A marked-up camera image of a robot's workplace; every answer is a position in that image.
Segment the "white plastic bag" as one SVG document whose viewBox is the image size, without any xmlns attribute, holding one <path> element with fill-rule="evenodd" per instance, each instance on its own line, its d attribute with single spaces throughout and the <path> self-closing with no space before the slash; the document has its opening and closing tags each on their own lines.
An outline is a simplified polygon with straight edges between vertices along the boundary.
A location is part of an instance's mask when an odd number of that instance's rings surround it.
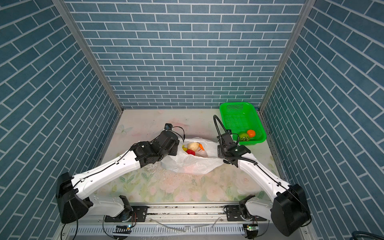
<svg viewBox="0 0 384 240">
<path fill-rule="evenodd" d="M 187 154 L 182 146 L 189 143 L 198 142 L 202 144 L 205 151 L 199 149 L 195 156 Z M 218 157 L 218 143 L 202 138 L 185 139 L 178 146 L 176 156 L 167 156 L 161 160 L 161 166 L 175 173 L 204 175 L 223 164 L 223 160 Z"/>
</svg>

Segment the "green plastic basket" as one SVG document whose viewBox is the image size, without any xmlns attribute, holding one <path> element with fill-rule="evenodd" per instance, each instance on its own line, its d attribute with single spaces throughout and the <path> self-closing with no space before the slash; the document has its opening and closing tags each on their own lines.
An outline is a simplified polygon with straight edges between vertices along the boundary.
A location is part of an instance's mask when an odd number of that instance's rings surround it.
<svg viewBox="0 0 384 240">
<path fill-rule="evenodd" d="M 267 134 L 258 116 L 255 107 L 250 103 L 224 103 L 220 105 L 220 113 L 226 129 L 232 131 L 234 140 L 239 139 L 239 133 L 246 133 L 254 130 L 256 136 L 247 142 L 240 142 L 240 145 L 251 146 L 263 143 Z"/>
</svg>

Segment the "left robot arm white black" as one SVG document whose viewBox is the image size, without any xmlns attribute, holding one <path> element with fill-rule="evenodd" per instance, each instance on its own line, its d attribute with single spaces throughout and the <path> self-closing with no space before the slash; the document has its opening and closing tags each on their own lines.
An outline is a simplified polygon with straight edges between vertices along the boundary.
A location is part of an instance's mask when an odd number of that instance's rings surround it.
<svg viewBox="0 0 384 240">
<path fill-rule="evenodd" d="M 128 197 L 99 198 L 94 192 L 119 177 L 161 161 L 166 156 L 176 156 L 180 141 L 169 130 L 163 130 L 152 141 L 133 144 L 115 159 L 74 176 L 69 173 L 57 179 L 56 200 L 61 223 L 70 224 L 89 215 L 103 215 L 116 222 L 133 219 L 133 208 Z"/>
</svg>

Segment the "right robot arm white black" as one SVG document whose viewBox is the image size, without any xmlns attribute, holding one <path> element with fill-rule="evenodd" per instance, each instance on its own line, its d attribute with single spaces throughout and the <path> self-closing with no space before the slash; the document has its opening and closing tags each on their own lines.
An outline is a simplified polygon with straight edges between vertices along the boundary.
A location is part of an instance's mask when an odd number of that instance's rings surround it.
<svg viewBox="0 0 384 240">
<path fill-rule="evenodd" d="M 255 217 L 271 221 L 277 230 L 288 237 L 297 229 L 312 221 L 304 189 L 291 185 L 262 165 L 251 151 L 237 144 L 229 133 L 218 136 L 218 155 L 226 164 L 231 164 L 248 174 L 260 185 L 271 202 L 249 195 L 239 201 L 240 216 L 244 220 Z"/>
</svg>

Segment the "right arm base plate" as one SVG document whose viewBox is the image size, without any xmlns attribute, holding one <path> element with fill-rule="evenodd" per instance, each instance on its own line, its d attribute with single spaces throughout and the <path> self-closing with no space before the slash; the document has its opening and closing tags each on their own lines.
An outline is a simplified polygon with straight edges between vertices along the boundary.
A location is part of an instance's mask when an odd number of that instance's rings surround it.
<svg viewBox="0 0 384 240">
<path fill-rule="evenodd" d="M 267 221 L 260 216 L 252 216 L 243 205 L 226 205 L 223 210 L 228 222 Z"/>
</svg>

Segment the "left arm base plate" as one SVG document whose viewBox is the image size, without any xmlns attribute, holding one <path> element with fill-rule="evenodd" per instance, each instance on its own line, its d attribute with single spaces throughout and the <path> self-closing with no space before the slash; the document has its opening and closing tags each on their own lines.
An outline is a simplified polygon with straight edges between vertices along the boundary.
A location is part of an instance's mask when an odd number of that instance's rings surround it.
<svg viewBox="0 0 384 240">
<path fill-rule="evenodd" d="M 116 217 L 105 216 L 106 223 L 141 223 L 145 222 L 148 206 L 132 206 L 130 210 L 124 209 Z"/>
</svg>

